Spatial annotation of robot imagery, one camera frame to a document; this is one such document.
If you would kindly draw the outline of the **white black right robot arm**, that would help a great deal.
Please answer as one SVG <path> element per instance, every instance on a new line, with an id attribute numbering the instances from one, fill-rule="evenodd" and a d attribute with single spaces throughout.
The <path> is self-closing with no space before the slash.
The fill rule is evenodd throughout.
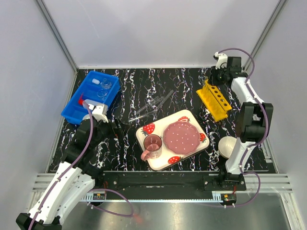
<path id="1" fill-rule="evenodd" d="M 219 187 L 228 190 L 243 179 L 248 157 L 268 136 L 273 105 L 265 103 L 257 95 L 249 75 L 242 69 L 240 57 L 229 57 L 219 52 L 213 57 L 217 63 L 211 67 L 210 84 L 228 84 L 241 105 L 235 125 L 236 143 L 218 177 Z"/>

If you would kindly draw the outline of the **glass alcohol lamp white cap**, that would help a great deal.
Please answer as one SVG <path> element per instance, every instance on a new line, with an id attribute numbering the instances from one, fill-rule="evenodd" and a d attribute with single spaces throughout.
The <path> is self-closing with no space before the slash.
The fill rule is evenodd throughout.
<path id="1" fill-rule="evenodd" d="M 104 78 L 102 81 L 101 81 L 101 87 L 103 89 L 106 89 L 106 90 L 109 90 L 112 88 L 112 82 L 110 82 L 107 78 Z"/>

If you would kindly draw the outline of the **yellow test tube rack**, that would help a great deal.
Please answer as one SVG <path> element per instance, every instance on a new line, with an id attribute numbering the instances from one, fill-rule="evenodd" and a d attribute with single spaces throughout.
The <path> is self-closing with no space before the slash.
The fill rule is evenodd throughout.
<path id="1" fill-rule="evenodd" d="M 232 107 L 217 86 L 210 85 L 207 93 L 203 93 L 202 87 L 197 90 L 196 93 L 209 110 L 215 122 L 228 118 L 228 112 L 232 110 Z"/>

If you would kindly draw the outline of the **wash bottle with red cap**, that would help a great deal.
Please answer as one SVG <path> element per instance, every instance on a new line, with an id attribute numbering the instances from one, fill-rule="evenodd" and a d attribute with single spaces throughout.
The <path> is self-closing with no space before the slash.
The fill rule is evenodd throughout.
<path id="1" fill-rule="evenodd" d="M 79 100 L 78 100 L 78 104 L 83 106 L 84 108 L 85 108 L 85 104 L 87 104 L 89 109 L 93 110 L 94 107 L 98 104 L 98 102 L 93 101 L 91 99 L 83 99 L 83 93 L 82 93 Z"/>

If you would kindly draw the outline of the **small clear glass beaker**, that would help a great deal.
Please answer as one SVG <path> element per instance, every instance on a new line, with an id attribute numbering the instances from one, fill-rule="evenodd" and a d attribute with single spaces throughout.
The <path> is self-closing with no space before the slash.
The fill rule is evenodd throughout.
<path id="1" fill-rule="evenodd" d="M 99 98 L 101 98 L 102 100 L 104 100 L 108 95 L 108 90 L 106 89 L 100 89 L 98 92 L 97 92 L 97 96 Z"/>

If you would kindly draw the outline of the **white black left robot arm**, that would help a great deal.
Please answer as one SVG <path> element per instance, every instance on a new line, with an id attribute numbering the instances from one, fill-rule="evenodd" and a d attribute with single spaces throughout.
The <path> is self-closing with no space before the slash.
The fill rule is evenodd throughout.
<path id="1" fill-rule="evenodd" d="M 56 174 L 38 202 L 27 212 L 20 213 L 16 224 L 22 230 L 60 230 L 63 223 L 90 190 L 104 190 L 102 173 L 109 166 L 93 166 L 94 150 L 105 138 L 120 138 L 129 128 L 114 122 L 83 120 L 63 153 Z"/>

